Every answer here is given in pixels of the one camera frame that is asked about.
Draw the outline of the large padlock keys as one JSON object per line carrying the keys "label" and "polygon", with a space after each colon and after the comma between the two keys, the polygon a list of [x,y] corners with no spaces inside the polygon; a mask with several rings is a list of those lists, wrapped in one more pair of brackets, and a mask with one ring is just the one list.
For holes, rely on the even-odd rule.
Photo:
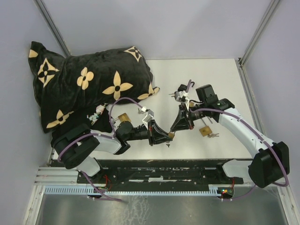
{"label": "large padlock keys", "polygon": [[145,112],[141,109],[141,108],[138,108],[138,114],[144,114]]}

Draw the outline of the black padlock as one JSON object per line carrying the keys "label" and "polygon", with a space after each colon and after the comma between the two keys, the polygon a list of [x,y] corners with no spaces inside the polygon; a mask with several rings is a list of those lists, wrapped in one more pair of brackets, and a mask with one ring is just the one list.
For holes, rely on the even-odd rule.
{"label": "black padlock", "polygon": [[177,89],[177,91],[185,91],[185,92],[188,92],[193,86],[194,86],[195,82],[192,81],[191,83],[188,83],[188,85],[184,85],[184,84],[181,84],[179,86],[179,88]]}

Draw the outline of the large brass padlock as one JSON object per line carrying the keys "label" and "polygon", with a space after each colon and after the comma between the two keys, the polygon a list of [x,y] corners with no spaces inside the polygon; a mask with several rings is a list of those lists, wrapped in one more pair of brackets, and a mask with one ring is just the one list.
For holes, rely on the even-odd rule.
{"label": "large brass padlock", "polygon": [[129,118],[129,116],[126,113],[123,113],[123,114],[117,116],[115,119],[113,119],[112,123],[115,124],[117,121],[119,121],[120,123],[125,122],[125,121],[131,122],[131,119]]}

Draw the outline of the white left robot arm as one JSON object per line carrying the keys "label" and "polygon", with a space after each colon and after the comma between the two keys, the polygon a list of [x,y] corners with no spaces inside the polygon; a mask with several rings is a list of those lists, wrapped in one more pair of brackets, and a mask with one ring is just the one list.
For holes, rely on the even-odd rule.
{"label": "white left robot arm", "polygon": [[123,154],[130,148],[129,141],[148,140],[149,145],[169,143],[173,136],[161,129],[154,119],[146,124],[133,127],[131,122],[123,121],[116,129],[116,136],[108,136],[96,130],[90,130],[81,124],[60,137],[53,138],[51,146],[57,152],[58,161],[66,169],[77,169],[85,173],[94,182],[104,177],[99,162],[91,156],[94,151],[102,151],[113,155]]}

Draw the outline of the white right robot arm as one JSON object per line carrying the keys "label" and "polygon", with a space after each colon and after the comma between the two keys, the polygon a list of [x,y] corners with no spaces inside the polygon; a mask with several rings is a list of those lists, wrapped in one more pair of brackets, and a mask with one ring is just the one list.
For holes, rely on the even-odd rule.
{"label": "white right robot arm", "polygon": [[219,99],[208,84],[196,89],[198,101],[191,105],[189,86],[181,85],[171,96],[180,103],[177,118],[171,132],[194,128],[194,121],[212,118],[230,131],[248,150],[248,160],[232,159],[215,171],[215,178],[226,183],[233,177],[251,180],[264,188],[270,184],[280,187],[289,185],[289,148],[284,142],[275,142],[251,126],[242,117],[235,105],[227,98]]}

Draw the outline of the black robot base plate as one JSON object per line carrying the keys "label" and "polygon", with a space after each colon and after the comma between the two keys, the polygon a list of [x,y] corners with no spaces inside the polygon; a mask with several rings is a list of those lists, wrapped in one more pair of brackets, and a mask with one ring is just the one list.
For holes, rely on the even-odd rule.
{"label": "black robot base plate", "polygon": [[243,184],[240,177],[228,177],[222,159],[183,160],[99,160],[101,171],[91,177],[93,184],[109,190],[195,190],[209,185]]}

